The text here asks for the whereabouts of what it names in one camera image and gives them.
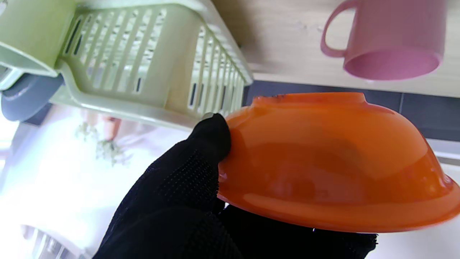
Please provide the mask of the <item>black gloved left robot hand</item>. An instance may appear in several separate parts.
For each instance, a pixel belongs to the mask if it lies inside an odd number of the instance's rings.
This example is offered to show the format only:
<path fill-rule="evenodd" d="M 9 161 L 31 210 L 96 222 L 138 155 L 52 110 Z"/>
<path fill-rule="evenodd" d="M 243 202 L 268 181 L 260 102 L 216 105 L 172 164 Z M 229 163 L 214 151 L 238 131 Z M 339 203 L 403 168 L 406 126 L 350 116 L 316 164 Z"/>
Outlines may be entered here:
<path fill-rule="evenodd" d="M 364 259 L 376 234 L 306 228 L 217 198 L 230 152 L 225 118 L 209 113 L 156 159 L 116 209 L 95 259 Z"/>

